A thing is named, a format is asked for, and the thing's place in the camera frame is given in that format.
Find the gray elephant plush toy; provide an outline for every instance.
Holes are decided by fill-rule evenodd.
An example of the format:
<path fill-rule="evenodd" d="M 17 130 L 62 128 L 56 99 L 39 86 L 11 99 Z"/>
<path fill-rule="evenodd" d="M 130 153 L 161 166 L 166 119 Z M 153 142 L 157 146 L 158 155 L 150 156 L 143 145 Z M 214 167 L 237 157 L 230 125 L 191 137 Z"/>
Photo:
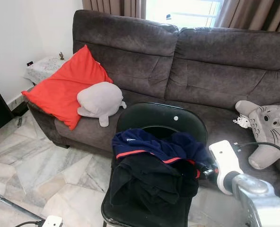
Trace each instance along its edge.
<path fill-rule="evenodd" d="M 101 127 L 108 126 L 108 117 L 114 115 L 120 106 L 126 108 L 121 90 L 108 82 L 97 83 L 80 91 L 77 99 L 81 105 L 78 114 L 99 118 Z"/>
<path fill-rule="evenodd" d="M 280 146 L 280 105 L 258 106 L 241 100 L 236 103 L 236 110 L 248 117 L 257 142 Z M 255 169 L 264 169 L 277 161 L 276 167 L 280 170 L 280 151 L 272 146 L 259 145 L 248 161 Z"/>

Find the marble floor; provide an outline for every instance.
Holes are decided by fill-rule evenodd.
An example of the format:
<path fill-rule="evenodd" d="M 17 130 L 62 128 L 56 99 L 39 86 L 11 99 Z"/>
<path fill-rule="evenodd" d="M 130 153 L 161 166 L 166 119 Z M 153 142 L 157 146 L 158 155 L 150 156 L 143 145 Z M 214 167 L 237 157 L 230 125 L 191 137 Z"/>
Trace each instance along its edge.
<path fill-rule="evenodd" d="M 55 146 L 29 111 L 20 127 L 16 118 L 0 129 L 0 194 L 41 217 L 62 217 L 65 227 L 102 227 L 110 166 L 96 148 Z M 188 218 L 188 227 L 245 226 L 233 197 L 206 188 L 199 188 Z M 0 227 L 30 220 L 0 202 Z"/>

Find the sofa backrest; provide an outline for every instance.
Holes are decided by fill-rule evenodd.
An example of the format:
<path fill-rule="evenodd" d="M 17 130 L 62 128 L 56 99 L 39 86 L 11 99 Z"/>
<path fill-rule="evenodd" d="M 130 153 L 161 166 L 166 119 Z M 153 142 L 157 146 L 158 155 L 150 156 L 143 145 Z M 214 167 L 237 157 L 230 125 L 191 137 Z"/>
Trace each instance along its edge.
<path fill-rule="evenodd" d="M 165 96 L 227 109 L 242 99 L 280 102 L 280 33 L 183 29 Z"/>
<path fill-rule="evenodd" d="M 164 98 L 178 39 L 172 25 L 78 10 L 73 52 L 86 44 L 119 88 Z"/>

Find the white tablecloth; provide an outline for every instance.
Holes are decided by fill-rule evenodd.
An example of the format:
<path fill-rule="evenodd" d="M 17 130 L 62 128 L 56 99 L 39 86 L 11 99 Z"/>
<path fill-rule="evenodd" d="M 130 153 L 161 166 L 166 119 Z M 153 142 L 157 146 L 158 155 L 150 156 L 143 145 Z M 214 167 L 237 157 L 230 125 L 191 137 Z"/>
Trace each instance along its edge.
<path fill-rule="evenodd" d="M 26 68 L 24 78 L 30 79 L 33 83 L 39 84 L 44 79 L 54 74 L 65 63 L 60 57 L 46 57 Z"/>

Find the clothing pile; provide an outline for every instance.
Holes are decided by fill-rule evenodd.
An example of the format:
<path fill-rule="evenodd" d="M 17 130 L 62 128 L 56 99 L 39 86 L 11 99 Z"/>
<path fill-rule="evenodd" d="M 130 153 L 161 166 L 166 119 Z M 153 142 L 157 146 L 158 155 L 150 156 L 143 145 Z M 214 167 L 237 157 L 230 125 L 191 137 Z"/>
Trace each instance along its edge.
<path fill-rule="evenodd" d="M 183 226 L 200 172 L 195 162 L 208 165 L 202 143 L 185 132 L 157 139 L 142 129 L 129 129 L 113 138 L 116 157 L 110 203 L 138 207 L 165 220 L 162 226 Z"/>

